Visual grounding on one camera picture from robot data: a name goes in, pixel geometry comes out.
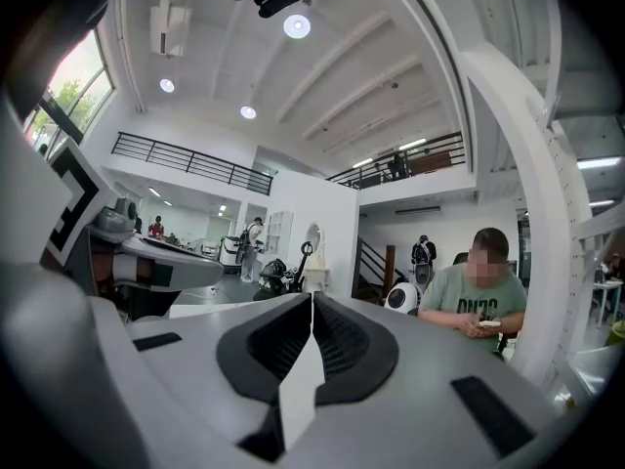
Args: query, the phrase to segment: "hand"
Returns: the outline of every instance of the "hand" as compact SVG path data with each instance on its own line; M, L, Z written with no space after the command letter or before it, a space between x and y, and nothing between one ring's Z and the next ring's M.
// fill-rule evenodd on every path
M467 337L483 337L483 329L479 326L479 317L473 313L458 315L457 328Z

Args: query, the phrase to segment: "black metal railing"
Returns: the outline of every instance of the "black metal railing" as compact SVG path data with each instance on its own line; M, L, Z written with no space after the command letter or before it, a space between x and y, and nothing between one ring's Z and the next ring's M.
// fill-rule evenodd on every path
M269 195L273 177L192 149L119 132L112 154L120 154L188 174Z
M358 168L329 177L327 181L364 190L465 162L462 134L454 132L430 139L416 148L390 152Z

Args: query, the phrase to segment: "floor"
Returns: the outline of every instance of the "floor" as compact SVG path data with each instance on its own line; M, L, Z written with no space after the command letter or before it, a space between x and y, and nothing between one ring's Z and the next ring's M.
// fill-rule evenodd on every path
M239 275L224 275L215 286L183 291L170 310L170 318L184 318L238 307L253 301L258 282L243 283Z

